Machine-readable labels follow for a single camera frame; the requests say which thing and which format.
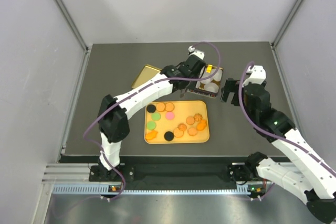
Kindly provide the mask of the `square cookie tin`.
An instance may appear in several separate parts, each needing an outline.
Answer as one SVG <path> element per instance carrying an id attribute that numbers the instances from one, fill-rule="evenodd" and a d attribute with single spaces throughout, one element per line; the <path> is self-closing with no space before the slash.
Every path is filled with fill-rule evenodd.
<path id="1" fill-rule="evenodd" d="M 216 74 L 206 80 L 192 82 L 187 87 L 187 92 L 203 95 L 210 98 L 216 98 L 219 94 L 219 88 L 221 87 L 223 68 L 219 67 L 218 71 L 216 70 L 217 67 L 213 65 L 206 65 L 205 67 L 203 67 L 199 78 L 207 78 L 214 73 Z"/>

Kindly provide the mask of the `tan scalloped cookie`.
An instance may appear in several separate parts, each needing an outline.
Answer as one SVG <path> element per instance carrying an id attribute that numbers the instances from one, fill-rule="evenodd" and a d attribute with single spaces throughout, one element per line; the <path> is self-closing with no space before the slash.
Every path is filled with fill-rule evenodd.
<path id="1" fill-rule="evenodd" d="M 189 128 L 189 129 L 187 130 L 187 132 L 188 132 L 188 134 L 189 134 L 190 136 L 196 136 L 197 133 L 198 133 L 198 130 L 197 130 L 197 128 L 195 128 L 195 127 L 191 127 L 191 128 Z"/>

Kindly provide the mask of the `pink cookie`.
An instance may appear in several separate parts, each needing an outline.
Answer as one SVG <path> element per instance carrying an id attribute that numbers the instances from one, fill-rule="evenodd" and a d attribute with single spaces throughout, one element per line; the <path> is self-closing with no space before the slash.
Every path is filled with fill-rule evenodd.
<path id="1" fill-rule="evenodd" d="M 165 114 L 165 118 L 166 118 L 167 120 L 173 120 L 173 119 L 175 118 L 175 114 L 174 114 L 174 112 L 172 112 L 172 111 L 168 111 L 168 112 L 166 112 L 166 114 Z"/>

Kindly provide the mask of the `tan flower cookie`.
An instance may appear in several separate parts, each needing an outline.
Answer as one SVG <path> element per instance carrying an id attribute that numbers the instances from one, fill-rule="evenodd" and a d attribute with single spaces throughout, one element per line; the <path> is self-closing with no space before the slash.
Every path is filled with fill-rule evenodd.
<path id="1" fill-rule="evenodd" d="M 184 131 L 187 129 L 187 126 L 186 126 L 186 124 L 184 124 L 184 123 L 180 123 L 180 124 L 178 125 L 178 129 L 179 129 L 180 131 L 184 132 Z"/>

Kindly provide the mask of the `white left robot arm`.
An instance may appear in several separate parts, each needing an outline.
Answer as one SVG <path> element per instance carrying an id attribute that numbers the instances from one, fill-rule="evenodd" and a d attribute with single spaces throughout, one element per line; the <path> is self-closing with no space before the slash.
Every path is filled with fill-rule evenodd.
<path id="1" fill-rule="evenodd" d="M 190 79 L 196 79 L 205 66 L 204 53 L 196 50 L 178 66 L 164 67 L 146 83 L 128 93 L 112 97 L 107 95 L 101 102 L 98 124 L 102 139 L 99 157 L 101 174 L 107 180 L 114 180 L 119 174 L 121 142 L 129 132 L 129 119 L 154 100 L 185 89 Z"/>

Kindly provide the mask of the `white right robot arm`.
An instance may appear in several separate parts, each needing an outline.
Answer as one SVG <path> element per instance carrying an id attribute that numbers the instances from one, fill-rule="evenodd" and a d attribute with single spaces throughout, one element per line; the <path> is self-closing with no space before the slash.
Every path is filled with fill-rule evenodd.
<path id="1" fill-rule="evenodd" d="M 299 170 L 290 171 L 260 152 L 248 156 L 245 174 L 263 178 L 296 196 L 323 223 L 335 221 L 335 170 L 307 143 L 291 119 L 274 109 L 265 80 L 242 84 L 229 78 L 221 89 L 221 101 L 233 93 L 231 103 L 240 106 L 255 131 L 280 150 Z"/>

